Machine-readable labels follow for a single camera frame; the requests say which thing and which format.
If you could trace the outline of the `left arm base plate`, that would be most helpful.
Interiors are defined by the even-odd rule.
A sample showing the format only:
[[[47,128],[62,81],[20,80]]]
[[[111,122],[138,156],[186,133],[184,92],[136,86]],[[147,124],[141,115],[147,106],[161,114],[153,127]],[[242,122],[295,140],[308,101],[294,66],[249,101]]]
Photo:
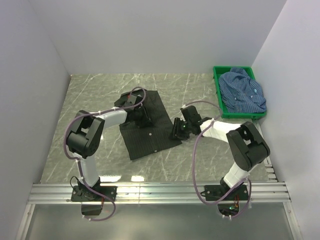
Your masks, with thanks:
[[[107,196],[113,201],[116,199],[116,186],[97,186],[93,188],[96,192]],[[84,216],[99,216],[103,210],[103,204],[110,200],[90,191],[86,186],[74,186],[70,201],[72,203],[81,203],[81,213]]]

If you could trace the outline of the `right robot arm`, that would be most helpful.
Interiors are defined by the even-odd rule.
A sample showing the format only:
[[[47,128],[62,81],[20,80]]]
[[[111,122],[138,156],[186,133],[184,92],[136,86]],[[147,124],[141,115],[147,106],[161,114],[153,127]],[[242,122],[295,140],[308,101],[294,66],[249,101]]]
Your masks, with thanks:
[[[171,140],[185,141],[193,134],[229,144],[234,163],[220,181],[220,194],[226,200],[233,199],[238,194],[236,185],[270,155],[268,144],[252,122],[226,123],[211,117],[202,118],[192,105],[180,110],[182,117],[174,119]]]

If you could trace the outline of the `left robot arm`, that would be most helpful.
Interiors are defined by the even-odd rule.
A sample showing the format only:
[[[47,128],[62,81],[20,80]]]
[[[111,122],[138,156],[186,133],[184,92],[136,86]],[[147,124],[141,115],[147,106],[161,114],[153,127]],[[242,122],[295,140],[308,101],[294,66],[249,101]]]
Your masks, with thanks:
[[[111,109],[88,112],[80,110],[65,130],[63,150],[67,158],[75,160],[78,166],[83,195],[89,201],[96,201],[101,195],[100,177],[96,168],[95,153],[100,146],[104,129],[127,123],[149,127],[152,122],[144,106],[147,90],[135,87],[124,93]]]

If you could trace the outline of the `black pinstripe long sleeve shirt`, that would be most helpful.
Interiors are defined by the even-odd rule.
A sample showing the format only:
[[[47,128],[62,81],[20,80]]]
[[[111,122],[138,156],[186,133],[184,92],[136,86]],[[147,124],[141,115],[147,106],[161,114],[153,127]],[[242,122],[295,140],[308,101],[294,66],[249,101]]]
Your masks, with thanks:
[[[156,90],[148,90],[144,106],[152,122],[151,126],[138,127],[134,122],[119,126],[120,133],[132,161],[174,148],[181,140],[169,138],[173,124]]]

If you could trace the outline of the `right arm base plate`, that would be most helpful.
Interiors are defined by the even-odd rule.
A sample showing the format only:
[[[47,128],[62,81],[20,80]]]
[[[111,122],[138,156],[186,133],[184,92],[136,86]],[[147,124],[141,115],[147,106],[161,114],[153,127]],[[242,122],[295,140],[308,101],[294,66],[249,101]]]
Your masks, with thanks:
[[[200,193],[207,202],[216,202],[227,191],[220,185],[205,185],[204,191]],[[252,185],[241,184],[234,189],[228,196],[217,204],[218,212],[222,218],[232,220],[250,207],[252,195]]]

